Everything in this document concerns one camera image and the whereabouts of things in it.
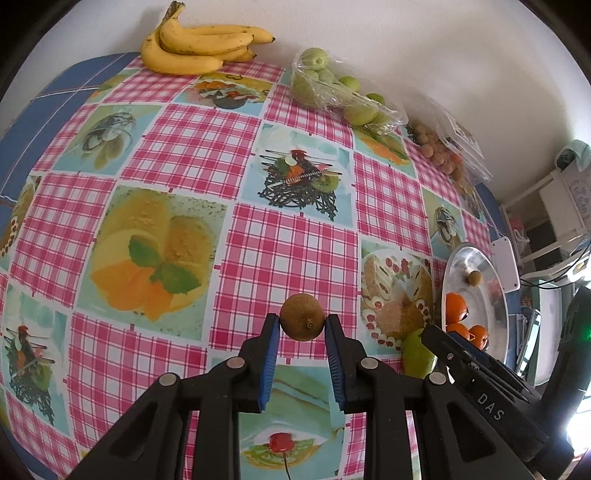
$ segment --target orange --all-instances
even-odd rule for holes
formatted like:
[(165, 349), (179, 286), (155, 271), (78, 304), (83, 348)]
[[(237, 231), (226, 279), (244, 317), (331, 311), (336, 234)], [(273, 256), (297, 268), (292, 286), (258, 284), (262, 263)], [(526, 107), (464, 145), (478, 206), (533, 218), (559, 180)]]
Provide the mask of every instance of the orange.
[(445, 296), (445, 323), (458, 323), (466, 320), (468, 316), (468, 306), (464, 297), (455, 292), (450, 292)]
[(470, 333), (474, 336), (474, 338), (470, 340), (470, 343), (479, 350), (482, 350), (486, 346), (486, 341), (488, 340), (488, 330), (482, 325), (474, 325), (474, 327), (470, 329)]
[(462, 325), (461, 323), (450, 323), (445, 327), (445, 331), (447, 333), (456, 332), (466, 340), (470, 340), (470, 332), (466, 328), (466, 325)]

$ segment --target pink checkered pattern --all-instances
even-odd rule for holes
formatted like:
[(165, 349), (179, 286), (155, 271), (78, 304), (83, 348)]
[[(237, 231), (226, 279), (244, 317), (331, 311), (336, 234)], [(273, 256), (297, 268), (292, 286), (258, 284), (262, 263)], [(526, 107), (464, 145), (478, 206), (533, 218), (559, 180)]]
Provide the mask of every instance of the pink checkered pattern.
[(74, 115), (61, 128), (49, 146), (43, 152), (43, 155), (37, 160), (33, 167), (34, 171), (47, 171), (52, 168), (59, 156), (65, 152), (72, 138), (76, 136), (80, 127), (90, 114), (95, 110), (96, 105), (82, 105)]
[(76, 441), (92, 446), (163, 373), (205, 373), (206, 351), (178, 345), (80, 313), (72, 316), (70, 414)]
[(121, 177), (235, 199), (261, 121), (193, 105), (168, 105)]
[[(407, 411), (406, 418), (411, 455), (418, 458), (417, 433), (414, 427), (413, 413)], [(347, 416), (346, 426), (350, 431), (350, 438), (347, 445), (345, 467), (343, 468), (344, 476), (363, 473), (365, 467), (365, 424), (365, 413), (355, 413)]]
[[(8, 288), (8, 276), (0, 273), (0, 312), (4, 311), (4, 295)], [(0, 327), (2, 326), (2, 315), (0, 314)], [(4, 379), (2, 378), (2, 369), (0, 368), (0, 385), (4, 385)]]
[[(210, 345), (238, 350), (261, 331), (267, 313), (279, 313), (287, 297), (314, 295), (340, 317), (352, 336), (357, 312), (357, 235), (301, 216), (238, 204), (227, 238), (214, 303)], [(324, 337), (296, 342), (282, 336), (279, 355), (326, 358)]]
[(446, 266), (447, 262), (439, 260), (438, 258), (433, 258), (433, 270), (431, 272), (431, 277), (433, 279), (435, 291), (441, 291), (441, 287), (443, 286), (443, 274), (445, 273)]
[(281, 67), (260, 61), (247, 61), (244, 63), (226, 63), (220, 72), (267, 80), (268, 82), (278, 82), (284, 70)]
[(298, 105), (291, 99), (290, 88), (285, 85), (275, 85), (263, 117), (353, 148), (353, 132), (342, 120), (331, 117), (328, 112)]
[(492, 258), (491, 237), (488, 227), (464, 211), (462, 211), (462, 222), (466, 231), (466, 241), (480, 248), (488, 258)]
[(60, 477), (66, 477), (80, 461), (73, 440), (40, 421), (10, 392), (6, 392), (12, 434), (35, 458)]
[(127, 66), (125, 67), (126, 69), (140, 69), (145, 67), (144, 62), (142, 61), (142, 57), (140, 57), (139, 55), (134, 58), (132, 61), (130, 61)]
[(143, 69), (108, 93), (103, 103), (171, 102), (194, 79), (194, 76), (174, 77)]
[(430, 255), (419, 183), (357, 152), (353, 158), (359, 232)]
[(354, 413), (347, 416), (346, 426), (350, 431), (350, 439), (347, 445), (343, 475), (363, 472), (365, 466), (365, 422), (365, 413)]
[(412, 141), (405, 138), (404, 144), (406, 145), (408, 156), (414, 161), (419, 181), (426, 187), (432, 189), (432, 191), (437, 193), (441, 198), (453, 205), (460, 206), (457, 191), (449, 177), (443, 174), (439, 169), (435, 168), (435, 166), (423, 156), (419, 147)]
[(74, 294), (114, 179), (48, 174), (21, 229), (10, 275), (66, 307)]

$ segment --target metal plate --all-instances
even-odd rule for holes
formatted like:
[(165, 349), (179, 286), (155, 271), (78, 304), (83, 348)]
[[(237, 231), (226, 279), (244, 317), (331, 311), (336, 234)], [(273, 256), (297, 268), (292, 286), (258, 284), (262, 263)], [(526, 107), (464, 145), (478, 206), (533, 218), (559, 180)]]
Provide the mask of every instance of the metal plate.
[[(477, 287), (468, 285), (473, 270), (482, 273)], [(441, 318), (445, 322), (445, 297), (448, 292), (459, 293), (468, 306), (468, 317), (462, 323), (470, 328), (484, 325), (488, 330), (486, 353), (505, 362), (509, 346), (507, 303), (498, 275), (486, 255), (470, 243), (462, 243), (452, 252), (443, 277)]]

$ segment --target cherry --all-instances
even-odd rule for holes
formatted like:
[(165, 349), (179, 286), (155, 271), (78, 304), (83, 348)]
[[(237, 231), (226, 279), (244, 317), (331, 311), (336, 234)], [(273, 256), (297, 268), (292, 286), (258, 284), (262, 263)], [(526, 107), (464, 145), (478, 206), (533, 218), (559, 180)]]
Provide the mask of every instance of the cherry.
[(269, 438), (269, 450), (273, 453), (289, 453), (295, 446), (291, 433), (274, 433)]

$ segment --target banana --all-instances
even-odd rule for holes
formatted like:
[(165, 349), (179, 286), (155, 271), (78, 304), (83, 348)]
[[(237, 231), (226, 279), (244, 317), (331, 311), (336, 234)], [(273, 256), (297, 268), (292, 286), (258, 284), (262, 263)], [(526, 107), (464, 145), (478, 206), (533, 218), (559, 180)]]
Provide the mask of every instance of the banana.
[(271, 43), (275, 41), (275, 37), (271, 32), (260, 27), (249, 27), (248, 25), (201, 25), (199, 27), (188, 28), (191, 33), (197, 35), (219, 35), (230, 33), (250, 33), (254, 37), (253, 45), (261, 45), (263, 43)]
[(223, 61), (236, 61), (236, 59), (239, 59), (247, 52), (248, 52), (248, 47), (240, 47), (240, 48), (237, 48), (236, 50), (230, 50), (230, 51), (226, 51), (224, 53), (218, 53), (217, 55), (213, 55), (213, 57), (216, 57), (217, 59), (220, 59)]
[(194, 33), (188, 28), (183, 28), (178, 21), (178, 16), (183, 10), (184, 4), (177, 2), (176, 10), (160, 28), (160, 41), (169, 51), (178, 54), (217, 55), (246, 47), (254, 40), (253, 35), (243, 32), (215, 35)]
[(246, 52), (231, 61), (251, 61), (254, 57), (256, 57), (256, 53), (254, 53), (250, 48), (247, 48)]
[(223, 61), (216, 57), (176, 55), (164, 51), (158, 43), (160, 28), (148, 35), (140, 50), (142, 61), (150, 70), (167, 75), (201, 75), (222, 68)]

